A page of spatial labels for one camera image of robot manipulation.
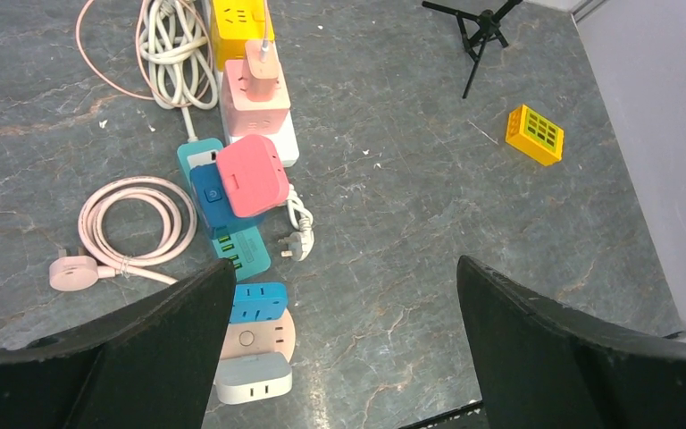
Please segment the blue socket adapter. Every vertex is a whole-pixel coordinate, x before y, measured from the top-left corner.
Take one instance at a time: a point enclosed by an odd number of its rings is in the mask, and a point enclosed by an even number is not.
[[[288,292],[282,283],[239,284],[232,301],[231,324],[277,320],[288,306]]]
[[[235,216],[216,163],[191,168],[190,183],[196,209],[211,240],[258,226],[264,220],[264,214],[254,217]]]
[[[222,148],[222,143],[218,139],[204,139],[178,147],[177,156],[180,171],[188,184],[188,189],[193,189],[193,184],[190,182],[190,171],[201,165],[214,165],[216,170],[214,157]],[[262,235],[255,226],[233,233],[224,231],[224,235],[216,239],[211,239],[210,234],[210,240],[217,257],[232,261],[238,282],[263,273],[270,268],[270,255],[267,253]]]

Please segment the floor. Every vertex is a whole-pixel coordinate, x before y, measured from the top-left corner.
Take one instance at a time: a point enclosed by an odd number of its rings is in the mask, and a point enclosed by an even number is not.
[[[83,38],[96,64],[144,92],[132,48],[136,2],[98,1]],[[445,2],[478,13],[499,1]],[[204,428],[389,428],[481,397],[455,292],[473,255],[522,284],[608,321],[666,334],[680,322],[576,28],[522,4],[511,46],[470,60],[456,22],[417,1],[272,0],[301,159],[289,178],[314,212],[316,244],[282,260],[280,210],[262,232],[273,258],[258,281],[289,288],[297,327],[293,391],[223,406]],[[59,293],[58,248],[77,246],[85,198],[152,174],[182,184],[180,115],[118,94],[73,41],[79,3],[0,4],[0,347],[85,323],[163,285],[139,278]],[[525,103],[566,132],[563,162],[542,168],[503,141]],[[221,136],[215,112],[194,114]],[[141,253],[161,230],[137,203],[109,214],[114,246]],[[184,277],[206,240],[158,268]]]

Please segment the cable connector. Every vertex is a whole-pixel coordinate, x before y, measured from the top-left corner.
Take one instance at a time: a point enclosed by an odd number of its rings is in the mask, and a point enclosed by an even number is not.
[[[70,256],[70,252],[63,248],[59,250],[59,258],[48,267],[48,284],[62,292],[72,292],[89,288],[98,279],[108,279],[117,275],[111,266],[101,265],[86,255],[84,248],[78,249],[77,256]]]
[[[301,201],[293,185],[290,185],[290,192],[288,193],[288,199],[285,201],[285,206],[288,208],[290,223],[298,231],[280,240],[280,243],[288,245],[288,250],[283,250],[281,255],[283,257],[290,257],[294,261],[303,261],[309,256],[314,247],[314,231],[312,230],[314,216],[304,207],[304,202]],[[296,212],[298,212],[300,219],[296,218]]]

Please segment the yellow box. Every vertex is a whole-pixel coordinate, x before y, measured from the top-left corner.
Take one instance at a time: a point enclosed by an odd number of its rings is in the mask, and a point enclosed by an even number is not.
[[[549,166],[561,161],[564,130],[530,107],[520,105],[509,114],[506,143]]]
[[[248,40],[264,38],[264,0],[211,0],[209,23],[217,69],[227,60],[243,58]],[[270,40],[274,28],[270,20]]]

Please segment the power strip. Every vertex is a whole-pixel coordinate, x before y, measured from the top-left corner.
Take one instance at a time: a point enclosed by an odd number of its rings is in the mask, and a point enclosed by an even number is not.
[[[285,309],[277,320],[229,324],[220,359],[242,358],[274,351],[290,362],[296,350],[296,325]]]
[[[190,169],[214,163],[213,157],[222,149],[223,145],[218,139],[199,140],[178,147],[180,172],[188,189],[193,189]],[[217,257],[229,259],[235,265],[238,282],[267,271],[272,264],[262,235],[255,226],[210,241]]]
[[[212,19],[212,2],[206,1],[201,3],[203,9],[202,15],[204,16],[204,22],[208,22],[209,25],[213,25],[214,20]],[[213,37],[214,29],[210,29],[210,31]],[[221,93],[222,71],[219,71],[218,68],[216,68],[216,77],[218,92]],[[228,133],[227,119],[225,117],[225,112],[221,106],[220,116],[222,118],[222,129],[224,130],[225,134],[225,142],[227,143],[227,145],[231,145],[238,141],[240,137],[231,136]],[[277,154],[280,157],[280,160],[282,161],[283,167],[292,167],[296,163],[296,161],[298,161],[300,152],[298,151],[298,140],[296,137],[296,129],[293,126],[292,113],[288,113],[288,116],[285,118],[285,122],[282,123],[282,126],[280,127],[280,130],[278,132],[274,134],[267,134],[264,136],[270,139],[272,143],[274,143],[274,146],[277,148]]]
[[[227,405],[284,395],[293,387],[293,370],[280,352],[220,360],[214,377],[217,398]]]
[[[288,293],[282,283],[239,284],[232,301],[231,324],[277,320],[288,306]]]

